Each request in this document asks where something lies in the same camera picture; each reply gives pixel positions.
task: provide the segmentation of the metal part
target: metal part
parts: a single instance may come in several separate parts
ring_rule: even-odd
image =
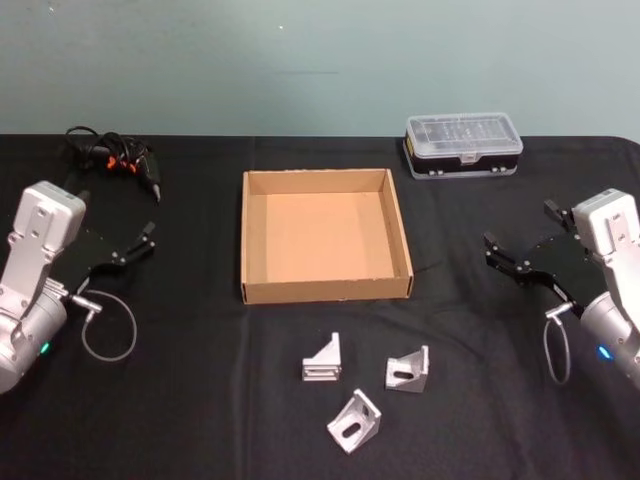
[[[327,429],[336,443],[350,454],[378,433],[381,418],[380,410],[360,389],[356,389]]]
[[[429,347],[423,345],[417,352],[387,360],[385,387],[389,390],[421,393],[428,374]]]
[[[50,294],[54,295],[58,300],[62,300],[63,298],[69,296],[69,292],[66,288],[64,288],[64,285],[60,282],[56,282],[52,278],[47,278],[47,280],[44,282],[44,288]]]
[[[81,297],[80,295],[71,295],[69,299],[79,307],[82,307],[88,310],[87,316],[85,318],[86,323],[89,323],[91,320],[93,320],[93,317],[95,315],[97,315],[102,311],[102,305],[92,302],[91,300],[87,300],[86,298]]]
[[[548,320],[553,320],[556,325],[561,326],[562,321],[560,320],[560,315],[568,312],[571,308],[573,308],[573,302],[564,302],[551,310],[547,310],[544,315]]]
[[[302,380],[305,382],[337,381],[341,371],[340,335],[336,332],[314,357],[302,360]]]
[[[153,194],[156,196],[156,201],[160,203],[160,187],[158,185],[154,185],[151,189],[153,190]]]

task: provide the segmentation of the gray cable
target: gray cable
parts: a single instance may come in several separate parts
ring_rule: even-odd
[[[127,313],[129,314],[129,318],[131,319],[131,327],[132,327],[132,331],[133,331],[133,338],[131,339],[131,345],[129,346],[127,351],[124,352],[122,355],[118,355],[117,357],[104,357],[102,355],[97,354],[89,346],[89,343],[87,342],[87,328],[89,327],[89,323],[91,323],[91,322],[85,322],[84,326],[82,327],[82,344],[84,345],[84,348],[87,350],[87,352],[89,352],[89,354],[92,357],[94,357],[94,358],[96,358],[98,360],[101,360],[103,362],[119,362],[120,360],[123,360],[123,359],[127,358],[131,354],[131,352],[133,352],[133,349],[136,346],[136,342],[138,341],[138,324],[136,323],[136,317],[133,315],[133,312],[131,311],[129,306],[126,303],[124,303],[124,301],[120,300],[118,297],[116,297],[115,295],[112,295],[110,293],[103,292],[101,290],[85,290],[85,293],[92,293],[94,295],[102,295],[103,297],[107,297],[107,298],[110,298],[111,300],[115,300],[120,305],[122,305],[122,308],[124,308],[127,311]]]
[[[560,333],[562,333],[562,339],[564,341],[564,358],[565,358],[565,369],[564,376],[561,379],[558,379],[555,370],[553,369],[553,363],[551,362],[551,353],[549,352],[549,324],[554,323],[559,329]],[[544,332],[542,333],[542,341],[544,343],[544,354],[547,357],[547,366],[549,367],[549,375],[554,382],[558,385],[564,385],[569,380],[569,375],[571,374],[571,352],[569,351],[569,339],[567,338],[567,332],[564,330],[564,325],[559,320],[548,319],[547,323],[544,326]]]

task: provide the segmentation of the clear plastic container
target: clear plastic container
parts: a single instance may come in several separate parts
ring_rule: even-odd
[[[410,117],[404,143],[416,178],[509,175],[523,148],[504,113]]]

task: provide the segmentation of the black tablecloth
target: black tablecloth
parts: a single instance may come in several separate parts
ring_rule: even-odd
[[[637,478],[640,392],[597,358],[576,322],[572,377],[555,386],[541,335],[543,311],[558,300],[487,268],[481,235],[490,229],[525,252],[559,229],[542,212],[547,198],[571,206],[607,187],[640,198],[638,145],[525,138],[515,176],[420,182],[395,139],[149,141],[161,162],[160,207],[130,178],[92,174],[74,187],[92,192],[85,224],[116,243],[157,222],[155,255],[102,281],[134,309],[137,348],[120,364],[95,361],[72,315],[0,397],[0,478]],[[0,137],[0,232],[25,186],[64,182],[60,144]],[[242,305],[242,172],[357,167],[393,171],[411,298]],[[107,323],[95,342],[126,346],[126,330]],[[301,382],[301,359],[332,331],[341,334],[342,378]],[[385,391],[386,359],[422,344],[431,353],[426,391]],[[326,424],[355,388],[382,411],[382,425],[347,456]]]

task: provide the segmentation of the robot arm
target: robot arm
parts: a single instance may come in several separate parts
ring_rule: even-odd
[[[563,328],[560,315],[573,312],[597,340],[601,356],[640,389],[640,224],[634,198],[609,189],[571,213],[552,202],[545,211],[564,234],[539,243],[523,260],[487,234],[487,263],[520,284],[553,290],[564,303],[546,312],[547,318]]]
[[[22,194],[0,280],[0,393],[15,386],[62,327],[62,302],[81,303],[93,313],[102,309],[48,277],[52,262],[76,238],[85,211],[82,200],[49,182]]]

